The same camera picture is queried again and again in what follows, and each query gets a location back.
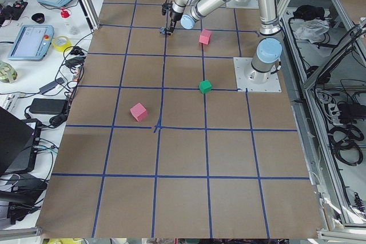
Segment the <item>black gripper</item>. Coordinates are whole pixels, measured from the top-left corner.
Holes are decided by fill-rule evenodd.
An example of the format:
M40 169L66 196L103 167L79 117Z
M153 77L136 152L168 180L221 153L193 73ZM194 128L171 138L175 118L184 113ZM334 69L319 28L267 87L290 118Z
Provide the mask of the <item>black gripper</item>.
M177 21L181 19L181 7L175 2L165 2L162 4L161 14L163 16L169 14L169 19L166 20L165 28L168 29L168 35L172 35Z

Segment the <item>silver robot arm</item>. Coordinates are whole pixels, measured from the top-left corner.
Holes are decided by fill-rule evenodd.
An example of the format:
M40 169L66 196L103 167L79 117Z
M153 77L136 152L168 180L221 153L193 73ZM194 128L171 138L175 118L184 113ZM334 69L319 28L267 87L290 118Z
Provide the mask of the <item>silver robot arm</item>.
M200 21L224 6L239 9L251 0L172 0L162 4L162 15L169 13L170 22L160 33L172 35L176 23L184 29L191 30ZM257 0L258 16L260 21L259 33L263 41L281 32L277 0Z

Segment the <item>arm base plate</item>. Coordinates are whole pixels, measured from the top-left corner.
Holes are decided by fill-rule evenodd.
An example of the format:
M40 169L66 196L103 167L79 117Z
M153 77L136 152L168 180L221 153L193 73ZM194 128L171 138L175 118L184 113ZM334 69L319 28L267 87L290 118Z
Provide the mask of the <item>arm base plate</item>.
M275 66L270 72L259 73L252 67L252 58L234 57L234 72L237 91L250 93L280 93L281 85Z
M226 3L230 9L258 9L258 0L230 0Z

